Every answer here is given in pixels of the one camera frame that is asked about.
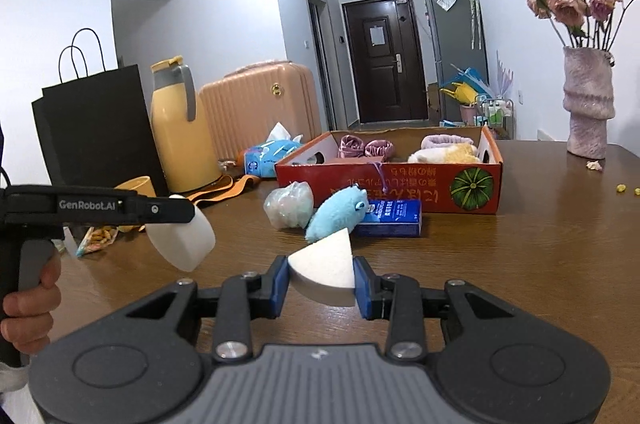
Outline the person's left hand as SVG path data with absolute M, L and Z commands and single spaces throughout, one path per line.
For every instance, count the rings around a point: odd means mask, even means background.
M 1 335 L 22 354 L 37 355 L 50 343 L 52 312 L 62 298 L 56 284 L 60 275 L 61 257 L 56 251 L 42 268 L 36 287 L 4 297 L 6 318 L 1 322 Z

